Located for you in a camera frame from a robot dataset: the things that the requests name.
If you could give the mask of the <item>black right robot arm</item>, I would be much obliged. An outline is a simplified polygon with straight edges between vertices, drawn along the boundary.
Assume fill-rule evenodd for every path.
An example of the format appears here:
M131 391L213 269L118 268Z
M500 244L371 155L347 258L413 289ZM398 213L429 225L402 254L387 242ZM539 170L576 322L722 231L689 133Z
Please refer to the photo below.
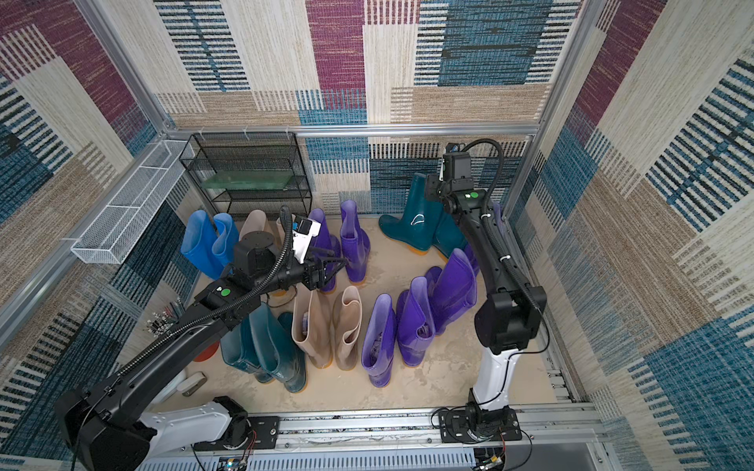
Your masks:
M471 176L471 149L489 144L498 165L488 188L475 186ZM512 375L520 357L542 325L547 294L528 281L512 257L491 203L504 171L504 151L495 139L475 139L448 146L442 173L429 177L425 196L440 202L473 251L483 277L486 298L474 316L474 329L484 347L477 383L471 389L468 410L486 413L509 406Z

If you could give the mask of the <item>beige rain boot wall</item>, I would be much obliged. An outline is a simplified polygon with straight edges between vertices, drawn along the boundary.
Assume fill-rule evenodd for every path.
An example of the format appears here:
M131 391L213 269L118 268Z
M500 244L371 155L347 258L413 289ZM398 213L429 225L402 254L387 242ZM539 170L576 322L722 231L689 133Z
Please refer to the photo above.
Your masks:
M334 306L334 352L342 371L355 368L359 359L359 336L363 316L361 294L355 286L348 286Z

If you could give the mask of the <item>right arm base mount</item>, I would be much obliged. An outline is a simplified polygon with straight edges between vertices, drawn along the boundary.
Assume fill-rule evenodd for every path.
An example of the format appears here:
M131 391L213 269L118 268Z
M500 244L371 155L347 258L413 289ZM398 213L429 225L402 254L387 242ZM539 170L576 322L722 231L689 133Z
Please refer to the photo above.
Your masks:
M476 383L462 406L435 409L430 424L443 443L475 445L496 441L521 441L516 410L510 406L510 386L523 351L494 354L484 351Z

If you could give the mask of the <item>beige rain boot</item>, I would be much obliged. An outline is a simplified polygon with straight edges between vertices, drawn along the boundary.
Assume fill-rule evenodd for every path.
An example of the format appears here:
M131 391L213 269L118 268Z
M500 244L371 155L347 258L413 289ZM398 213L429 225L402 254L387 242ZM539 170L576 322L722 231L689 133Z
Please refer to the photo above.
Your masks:
M296 286L292 337L296 345L309 357L314 367L327 368L333 361L330 338L332 309L324 294Z
M277 241L276 232L272 229L266 213L262 210L253 210L249 213L249 216L243 222L240 240L242 241L247 235L255 232L265 232L273 237L273 241Z
M286 231L280 218L276 220L276 228L278 230L280 243L284 243Z

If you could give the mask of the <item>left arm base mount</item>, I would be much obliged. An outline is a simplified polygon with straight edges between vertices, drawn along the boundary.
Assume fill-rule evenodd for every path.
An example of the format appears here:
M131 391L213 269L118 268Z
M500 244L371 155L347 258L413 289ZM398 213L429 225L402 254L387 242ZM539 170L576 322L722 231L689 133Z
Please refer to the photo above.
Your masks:
M190 447L196 451L274 449L281 418L249 414L229 396L218 396L196 407L145 412L139 421L156 433L147 454L156 457Z

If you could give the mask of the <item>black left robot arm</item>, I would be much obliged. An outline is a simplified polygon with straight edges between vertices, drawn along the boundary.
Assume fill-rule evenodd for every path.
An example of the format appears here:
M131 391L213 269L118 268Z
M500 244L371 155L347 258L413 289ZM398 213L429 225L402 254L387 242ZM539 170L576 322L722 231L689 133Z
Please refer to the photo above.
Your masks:
M334 251L311 248L316 223L283 206L284 241L265 231L235 244L221 277L207 286L179 322L113 375L87 390L62 394L54 412L73 461L88 470L135 470L166 451L210 443L244 449L251 434L247 412L218 396L194 409L149 419L158 394L202 351L235 330L269 292L303 284L323 288L348 264Z

